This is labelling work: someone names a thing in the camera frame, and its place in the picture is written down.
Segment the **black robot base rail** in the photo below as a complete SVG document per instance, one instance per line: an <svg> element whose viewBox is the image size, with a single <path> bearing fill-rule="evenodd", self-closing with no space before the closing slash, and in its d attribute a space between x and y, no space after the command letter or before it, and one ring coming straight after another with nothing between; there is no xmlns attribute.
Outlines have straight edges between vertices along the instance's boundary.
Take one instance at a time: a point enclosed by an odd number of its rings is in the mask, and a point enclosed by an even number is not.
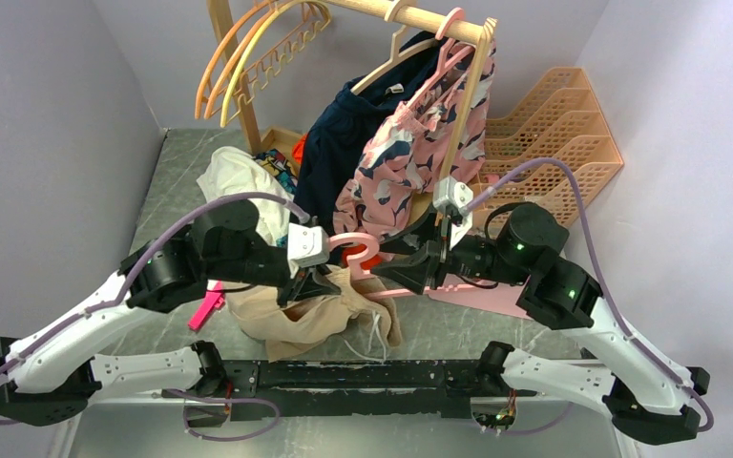
<svg viewBox="0 0 733 458"><path fill-rule="evenodd" d="M480 400L507 403L513 390L476 359L356 361L226 360L211 396L233 404L189 403L190 427L284 418L436 414L470 419Z"/></svg>

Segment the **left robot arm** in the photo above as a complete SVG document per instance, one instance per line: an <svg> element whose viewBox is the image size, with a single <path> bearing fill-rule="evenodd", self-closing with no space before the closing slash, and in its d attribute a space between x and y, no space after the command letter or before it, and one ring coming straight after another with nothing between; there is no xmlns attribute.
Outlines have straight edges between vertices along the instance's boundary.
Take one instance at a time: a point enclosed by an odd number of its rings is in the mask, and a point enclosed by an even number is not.
<svg viewBox="0 0 733 458"><path fill-rule="evenodd" d="M213 200L126 258L93 294L23 339L0 337L0 426L45 427L101 396L162 388L200 397L229 384L218 349L205 341L163 354L109 357L102 350L156 316L203 299L211 281L270 286L279 304L332 295L317 261L300 267L257 233L263 192Z"/></svg>

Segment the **beige drawstring shorts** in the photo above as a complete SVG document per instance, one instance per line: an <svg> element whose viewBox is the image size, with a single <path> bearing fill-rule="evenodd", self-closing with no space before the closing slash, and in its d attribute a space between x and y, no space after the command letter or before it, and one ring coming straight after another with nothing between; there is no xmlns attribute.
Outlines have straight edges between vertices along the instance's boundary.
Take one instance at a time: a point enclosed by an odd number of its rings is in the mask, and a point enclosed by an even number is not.
<svg viewBox="0 0 733 458"><path fill-rule="evenodd" d="M367 330L368 344L377 343L384 355L403 343L397 306L392 298L371 299L387 288L375 278L355 281L347 269L333 267L326 276L341 293L277 304L277 289L265 287L243 299L227 300L241 331L264 342L270 362L303 355L356 322Z"/></svg>

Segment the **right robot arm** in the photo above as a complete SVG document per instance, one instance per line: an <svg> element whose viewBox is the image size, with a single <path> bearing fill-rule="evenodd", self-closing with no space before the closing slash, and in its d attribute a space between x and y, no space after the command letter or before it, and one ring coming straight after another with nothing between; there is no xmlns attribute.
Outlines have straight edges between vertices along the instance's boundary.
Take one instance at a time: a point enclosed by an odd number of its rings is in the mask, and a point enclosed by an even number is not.
<svg viewBox="0 0 733 458"><path fill-rule="evenodd" d="M414 294L439 288L447 276L482 289L516 285L516 305L541 325L589 350L599 367L539 358L508 343L491 342L476 367L487 394L512 397L542 392L584 406L608 419L620 433L644 444L692 440L714 424L704 402L709 373L683 366L643 341L617 312L600 281L561 252L566 228L533 203L504 205L506 222L495 238L450 231L428 212L412 228L424 241L373 269Z"/></svg>

